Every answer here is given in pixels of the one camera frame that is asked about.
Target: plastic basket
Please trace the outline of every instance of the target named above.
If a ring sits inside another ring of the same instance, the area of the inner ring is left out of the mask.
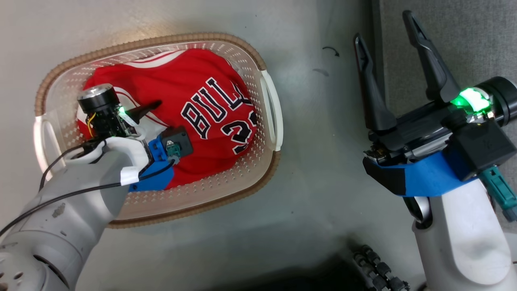
[[[168,221],[234,202],[257,192],[275,173],[283,140],[282,111],[275,85],[264,61],[251,45],[221,33],[129,42],[78,56],[54,68],[36,96],[34,146],[41,170],[62,151],[84,141],[75,120],[76,97],[96,68],[132,62],[164,51],[194,48],[210,50],[227,59],[246,83],[258,123],[251,148],[230,170],[170,190],[130,193],[120,215],[110,223],[112,228]]]

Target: led light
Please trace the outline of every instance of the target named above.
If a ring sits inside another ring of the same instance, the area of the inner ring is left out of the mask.
[[[467,88],[460,92],[460,95],[451,103],[459,108],[470,107],[473,112],[481,112],[490,107],[490,101],[486,100],[481,93],[472,88]]]

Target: gray carpet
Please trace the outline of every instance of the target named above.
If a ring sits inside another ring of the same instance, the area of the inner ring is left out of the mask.
[[[418,54],[409,44],[402,11],[412,10],[462,88],[494,76],[517,81],[517,1],[513,0],[375,0],[376,59],[383,66],[388,107],[396,114],[428,102]],[[517,144],[517,122],[504,131]],[[517,189],[517,156],[501,167]],[[517,233],[517,223],[505,229]]]

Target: brown basket rim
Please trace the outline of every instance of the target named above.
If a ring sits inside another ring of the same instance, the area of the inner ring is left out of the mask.
[[[137,49],[145,49],[149,47],[155,47],[160,45],[170,45],[181,42],[195,42],[195,41],[224,41],[231,43],[235,46],[240,47],[246,51],[251,58],[255,61],[259,70],[266,69],[266,63],[260,56],[259,52],[255,50],[249,43],[245,42],[241,38],[226,34],[226,33],[190,33],[190,34],[179,34],[179,35],[168,35],[154,38],[147,38],[142,40],[136,40],[127,42],[121,45],[112,46],[100,50],[96,50],[90,53],[86,53],[68,61],[62,62],[54,69],[52,69],[47,76],[41,82],[38,91],[36,92],[36,103],[35,103],[35,115],[42,116],[45,114],[45,103],[47,101],[47,95],[50,87],[54,81],[61,76],[64,72],[69,69],[82,65],[94,60],[102,59],[114,54],[124,53]]]
[[[180,35],[169,35],[155,38],[142,39],[132,42],[127,42],[122,45],[112,46],[104,49],[100,49],[97,51],[93,51],[90,53],[86,53],[75,57],[73,59],[69,59],[54,69],[52,69],[47,76],[42,81],[39,89],[36,93],[36,103],[35,103],[35,115],[36,117],[42,116],[45,114],[45,104],[47,101],[47,94],[49,92],[50,87],[54,83],[54,81],[61,76],[64,72],[68,71],[71,68],[74,68],[78,65],[82,65],[94,60],[102,59],[108,57],[110,55],[124,53],[128,51],[133,51],[137,49],[145,49],[149,47],[155,47],[160,45],[170,45],[174,43],[181,42],[195,42],[195,41],[224,41],[231,43],[235,46],[240,47],[244,51],[246,51],[251,58],[255,61],[259,70],[265,70],[266,64],[262,57],[259,55],[257,50],[255,50],[249,43],[245,42],[241,38],[236,36],[226,34],[226,33],[191,33],[191,34],[180,34]],[[178,211],[172,211],[163,214],[157,214],[152,216],[140,217],[137,219],[129,219],[129,220],[114,220],[109,223],[108,228],[129,228],[129,227],[137,227],[137,226],[145,226],[151,225],[166,221],[171,221],[175,219],[180,219],[183,217],[195,215],[201,212],[205,212],[217,207],[221,207],[223,205],[230,204],[237,200],[246,198],[261,188],[263,188],[273,177],[275,171],[277,170],[278,164],[280,162],[280,151],[273,151],[271,157],[271,163],[266,171],[266,173],[260,178],[258,182],[254,185],[239,191],[237,193],[233,193],[227,195],[225,197],[203,203],[201,205],[181,209]]]

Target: gray floor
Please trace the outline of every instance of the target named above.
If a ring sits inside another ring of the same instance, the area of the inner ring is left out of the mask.
[[[199,31],[235,34],[266,61],[285,124],[276,176],[259,193],[207,213],[106,230],[77,290],[211,289],[311,268],[350,239],[374,247],[411,284],[423,282],[412,218],[361,164],[368,141],[352,37],[361,32],[373,47],[364,0],[4,1],[0,224],[36,193],[33,103],[50,69],[102,47]]]

